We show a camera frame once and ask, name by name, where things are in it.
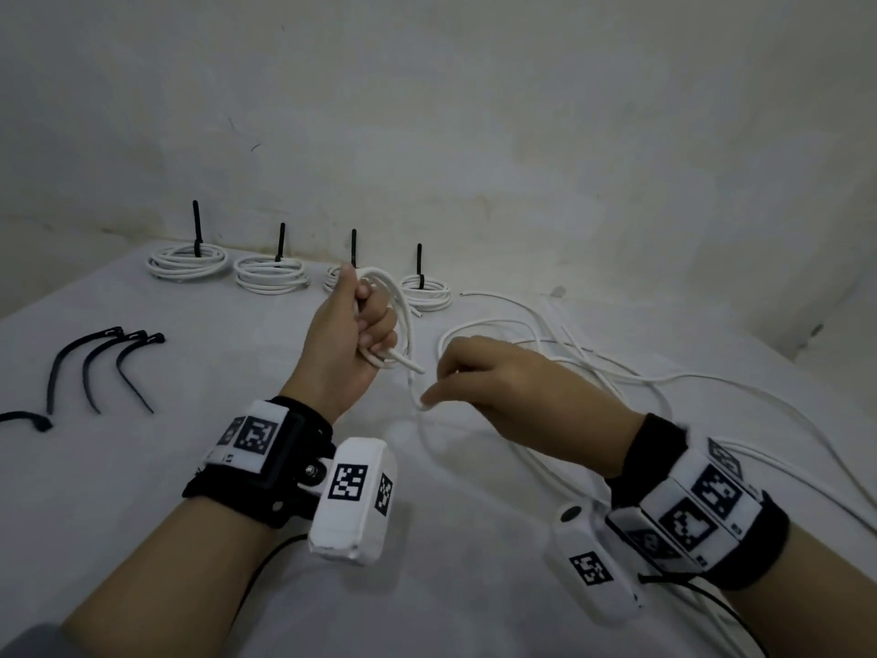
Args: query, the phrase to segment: forearm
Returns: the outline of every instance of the forearm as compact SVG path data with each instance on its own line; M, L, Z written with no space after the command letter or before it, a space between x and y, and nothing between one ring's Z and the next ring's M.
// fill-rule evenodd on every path
M757 583L724 595L771 655L877 655L877 584L797 526Z
M182 502L64 623L95 658L219 653L274 532L214 501Z

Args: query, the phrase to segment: person's left hand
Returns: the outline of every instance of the person's left hand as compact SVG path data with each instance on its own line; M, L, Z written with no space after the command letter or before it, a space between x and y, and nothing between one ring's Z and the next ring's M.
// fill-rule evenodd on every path
M354 301L359 314L354 313ZM330 423L353 406L378 373L358 351L367 346L373 353L396 345L396 312L389 309L389 295L357 281L349 263L341 266L338 283L320 305L296 371L280 394L305 403Z

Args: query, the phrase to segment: white table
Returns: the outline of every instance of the white table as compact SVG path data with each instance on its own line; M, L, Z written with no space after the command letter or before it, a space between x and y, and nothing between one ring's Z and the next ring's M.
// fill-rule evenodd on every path
M279 389L324 298L324 265L312 265L308 290L262 297L238 288L231 276L158 281L143 267L148 247L0 321L0 410L42 412L53 355L83 334L122 325L168 337L126 361L156 415L118 382L112 351L93 366L104 410L95 415L80 383L85 347L62 368L52 431L40 434L24 421L0 425L0 642L30 624L63 619L159 523L230 416ZM547 300L528 299L547 309ZM877 488L873 423L757 340L679 311L551 303L567 325L648 372L720 372L794 399ZM430 368L423 387L434 378L441 332L501 316L526 318L497 300L459 298L417 320L415 358ZM676 419L761 443L861 500L816 440L772 405L710 381L675 382L665 392ZM645 388L631 387L630 396L640 409L659 408ZM383 556L371 568L354 568L291 547L262 575L232 631L232 650L381 657L722 653L703 618L655 589L647 591L650 607L640 618L595 625L544 562L550 521L563 499L473 409L454 404L418 414L403 370L381 372L337 424L336 441L351 435L385 439L399 460ZM797 521L877 576L877 541L853 520L783 474L745 466Z

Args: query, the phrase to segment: person's right hand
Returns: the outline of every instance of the person's right hand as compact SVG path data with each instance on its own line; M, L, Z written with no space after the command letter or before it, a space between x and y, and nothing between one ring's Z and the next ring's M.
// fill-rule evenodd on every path
M487 337L457 337L421 401L469 402L508 440L621 474L644 416L546 357Z

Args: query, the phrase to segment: wall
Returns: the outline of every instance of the wall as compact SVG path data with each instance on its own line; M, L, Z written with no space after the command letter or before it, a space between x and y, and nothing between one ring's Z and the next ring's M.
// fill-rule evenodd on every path
M6 0L0 216L687 301L790 353L874 250L865 0Z
M877 419L877 263L795 358Z

